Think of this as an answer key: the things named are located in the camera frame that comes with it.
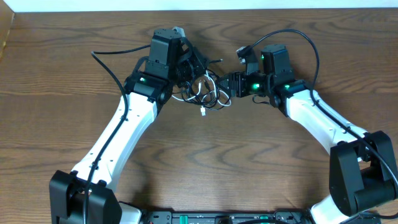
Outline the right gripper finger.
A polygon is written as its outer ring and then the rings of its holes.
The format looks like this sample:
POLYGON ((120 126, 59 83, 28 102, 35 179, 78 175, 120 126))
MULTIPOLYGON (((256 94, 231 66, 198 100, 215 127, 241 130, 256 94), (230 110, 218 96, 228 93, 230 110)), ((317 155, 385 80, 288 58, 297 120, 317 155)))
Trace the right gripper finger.
POLYGON ((227 73, 217 78, 217 84, 219 85, 230 85, 233 82, 233 73, 227 73))
POLYGON ((217 84, 217 86, 218 86, 218 88, 220 90, 224 91, 227 94, 228 97, 233 97, 233 95, 231 93, 231 90, 228 87, 225 87, 225 86, 223 86, 223 85, 221 85, 219 83, 217 84))

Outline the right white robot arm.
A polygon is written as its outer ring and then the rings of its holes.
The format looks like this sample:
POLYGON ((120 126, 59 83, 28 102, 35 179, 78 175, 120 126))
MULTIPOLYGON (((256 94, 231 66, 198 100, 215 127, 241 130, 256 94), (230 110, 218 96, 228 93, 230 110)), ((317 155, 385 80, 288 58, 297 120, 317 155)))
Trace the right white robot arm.
POLYGON ((371 210, 397 199, 397 165, 390 137, 355 126, 297 80, 284 45, 267 45, 241 58, 246 69, 218 80, 231 97, 268 97, 266 102, 302 125, 330 156, 330 194, 310 209, 312 223, 380 223, 371 210))

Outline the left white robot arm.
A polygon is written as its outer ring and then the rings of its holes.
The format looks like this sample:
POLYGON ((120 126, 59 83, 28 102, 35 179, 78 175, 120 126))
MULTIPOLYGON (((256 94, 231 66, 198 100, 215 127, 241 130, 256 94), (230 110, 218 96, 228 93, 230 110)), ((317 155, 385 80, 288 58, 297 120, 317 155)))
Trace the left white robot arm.
POLYGON ((123 83, 121 99, 105 130, 71 172, 56 171, 49 183, 52 223, 139 223, 140 209, 119 202, 115 191, 135 145, 172 96, 206 72, 209 61, 180 27, 157 29, 123 83))

